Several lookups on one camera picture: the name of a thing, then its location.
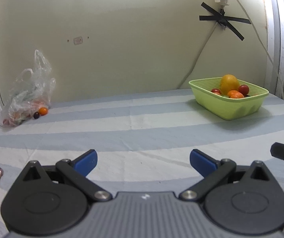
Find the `large yellow orange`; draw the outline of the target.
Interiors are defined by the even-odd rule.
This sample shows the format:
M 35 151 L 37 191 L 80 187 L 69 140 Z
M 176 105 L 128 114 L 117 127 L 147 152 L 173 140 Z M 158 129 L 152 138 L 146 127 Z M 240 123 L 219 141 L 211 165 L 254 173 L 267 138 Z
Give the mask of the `large yellow orange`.
M 224 75 L 220 80 L 220 91 L 223 95 L 231 90 L 238 90 L 240 84 L 238 79 L 231 74 Z

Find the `dark red tomato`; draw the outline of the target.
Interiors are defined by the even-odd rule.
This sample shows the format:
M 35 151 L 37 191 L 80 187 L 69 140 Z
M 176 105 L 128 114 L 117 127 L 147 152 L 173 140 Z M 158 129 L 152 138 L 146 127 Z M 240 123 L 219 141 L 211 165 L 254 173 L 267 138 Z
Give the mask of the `dark red tomato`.
M 219 89 L 212 89 L 211 92 L 216 95 L 221 95 L 221 91 Z

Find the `clear plastic bag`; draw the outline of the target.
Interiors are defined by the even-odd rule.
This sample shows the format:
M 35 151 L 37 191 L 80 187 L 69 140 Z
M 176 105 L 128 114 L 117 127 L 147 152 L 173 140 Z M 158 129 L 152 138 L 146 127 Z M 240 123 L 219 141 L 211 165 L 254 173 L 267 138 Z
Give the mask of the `clear plastic bag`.
M 34 67 L 24 69 L 13 82 L 9 98 L 0 112 L 0 127 L 16 127 L 31 119 L 42 107 L 51 106 L 56 79 L 51 64 L 35 50 Z

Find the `light green plastic basket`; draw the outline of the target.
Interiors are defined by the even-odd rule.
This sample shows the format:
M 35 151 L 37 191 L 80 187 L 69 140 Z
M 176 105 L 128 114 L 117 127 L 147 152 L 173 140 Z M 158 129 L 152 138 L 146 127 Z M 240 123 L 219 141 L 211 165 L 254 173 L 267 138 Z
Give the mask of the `light green plastic basket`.
M 269 91 L 258 85 L 238 80 L 239 84 L 249 87 L 248 96 L 245 98 L 229 98 L 226 95 L 216 95 L 211 92 L 220 88 L 221 77 L 197 79 L 189 81 L 189 85 L 199 105 L 224 120 L 239 119 L 259 110 Z

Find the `small orange fruit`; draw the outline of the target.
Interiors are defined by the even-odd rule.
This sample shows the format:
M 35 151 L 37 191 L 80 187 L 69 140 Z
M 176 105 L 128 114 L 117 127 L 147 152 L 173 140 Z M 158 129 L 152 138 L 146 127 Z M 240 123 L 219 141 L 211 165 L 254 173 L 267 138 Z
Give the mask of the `small orange fruit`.
M 46 107 L 41 107 L 41 108 L 38 110 L 38 113 L 39 113 L 40 115 L 46 115 L 46 114 L 48 114 L 48 108 L 46 108 Z

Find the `orange mandarin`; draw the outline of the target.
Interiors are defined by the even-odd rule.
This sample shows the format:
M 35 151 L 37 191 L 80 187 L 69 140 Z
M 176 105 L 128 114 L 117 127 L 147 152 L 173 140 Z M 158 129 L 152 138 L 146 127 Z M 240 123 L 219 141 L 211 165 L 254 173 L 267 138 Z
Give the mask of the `orange mandarin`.
M 227 93 L 227 96 L 229 98 L 232 98 L 232 99 L 241 99 L 241 98 L 244 98 L 245 96 L 240 93 L 239 91 L 237 90 L 230 90 L 228 93 Z

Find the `black tape cross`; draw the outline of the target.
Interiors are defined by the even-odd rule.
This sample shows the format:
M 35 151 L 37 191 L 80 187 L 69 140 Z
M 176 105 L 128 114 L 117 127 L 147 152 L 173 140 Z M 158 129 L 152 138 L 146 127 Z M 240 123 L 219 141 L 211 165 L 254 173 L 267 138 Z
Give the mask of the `black tape cross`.
M 209 12 L 211 15 L 208 15 L 208 16 L 200 15 L 199 16 L 200 21 L 216 22 L 219 25 L 230 29 L 241 41 L 245 39 L 244 36 L 230 23 L 230 21 L 251 25 L 251 22 L 249 19 L 226 16 L 224 9 L 220 9 L 219 11 L 216 11 L 215 9 L 213 9 L 212 7 L 210 7 L 204 2 L 202 2 L 201 7 L 206 9 L 206 11 Z

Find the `red cherry tomato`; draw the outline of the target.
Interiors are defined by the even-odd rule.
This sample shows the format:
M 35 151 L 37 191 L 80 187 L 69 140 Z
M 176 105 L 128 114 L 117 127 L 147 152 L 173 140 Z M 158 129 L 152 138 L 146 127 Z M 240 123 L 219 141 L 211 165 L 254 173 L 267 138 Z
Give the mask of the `red cherry tomato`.
M 246 84 L 241 85 L 238 88 L 238 91 L 243 95 L 243 96 L 247 96 L 249 93 L 249 87 Z

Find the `striped blue white cloth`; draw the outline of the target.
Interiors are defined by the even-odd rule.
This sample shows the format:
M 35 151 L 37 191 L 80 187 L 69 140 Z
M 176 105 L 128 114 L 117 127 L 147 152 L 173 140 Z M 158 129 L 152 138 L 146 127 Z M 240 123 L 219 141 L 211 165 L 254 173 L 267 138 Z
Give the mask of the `striped blue white cloth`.
M 29 161 L 53 165 L 89 149 L 98 153 L 89 178 L 111 193 L 181 192 L 201 179 L 189 163 L 195 148 L 240 165 L 264 161 L 284 190 L 284 161 L 270 154 L 275 142 L 284 143 L 284 101 L 274 95 L 232 121 L 198 105 L 191 90 L 54 104 L 37 120 L 0 128 L 0 206 Z M 0 215 L 0 237 L 6 232 Z

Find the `dark plum fruit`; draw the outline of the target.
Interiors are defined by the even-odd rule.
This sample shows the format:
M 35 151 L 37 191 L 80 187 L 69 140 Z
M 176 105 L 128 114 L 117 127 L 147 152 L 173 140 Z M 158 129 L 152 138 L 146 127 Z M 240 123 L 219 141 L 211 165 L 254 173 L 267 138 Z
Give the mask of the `dark plum fruit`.
M 40 114 L 38 112 L 35 112 L 33 117 L 34 117 L 34 119 L 38 119 L 40 117 Z

